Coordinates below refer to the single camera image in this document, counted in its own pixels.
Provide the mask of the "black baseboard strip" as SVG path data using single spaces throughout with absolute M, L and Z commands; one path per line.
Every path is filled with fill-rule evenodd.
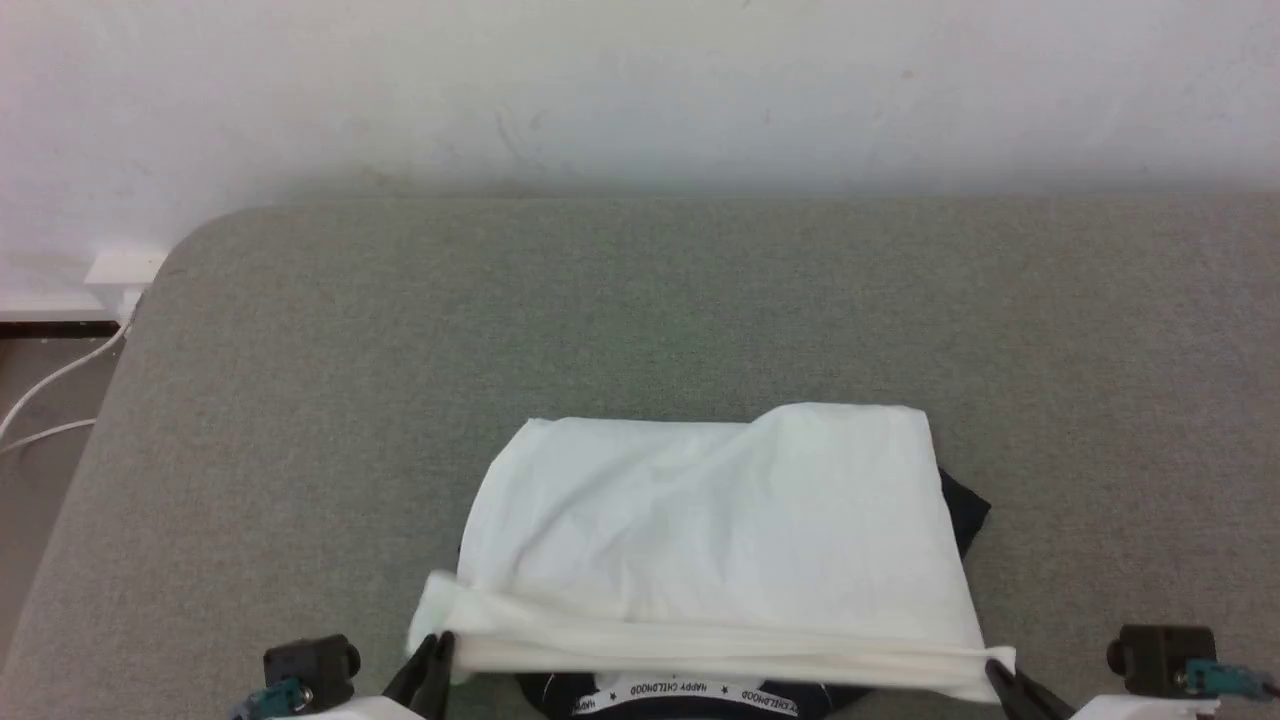
M 0 322 L 0 341 L 110 338 L 116 322 Z

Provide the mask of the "white t-shirt with black sleeves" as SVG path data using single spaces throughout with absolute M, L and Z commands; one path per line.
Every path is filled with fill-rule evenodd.
M 634 676 L 649 697 L 777 680 L 992 705 L 927 415 L 791 404 L 753 421 L 526 421 L 495 456 L 415 650 L 457 673 Z

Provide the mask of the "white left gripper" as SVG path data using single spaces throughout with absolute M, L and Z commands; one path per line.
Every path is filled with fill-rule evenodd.
M 288 720 L 445 720 L 454 650 L 453 632 L 430 634 L 390 679 L 383 696 L 356 697 Z

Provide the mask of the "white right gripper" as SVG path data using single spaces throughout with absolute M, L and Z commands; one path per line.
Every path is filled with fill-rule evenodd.
M 988 659 L 986 676 L 1007 720 L 1217 720 L 1221 700 L 1166 700 L 1100 694 L 1078 711 L 1028 675 Z

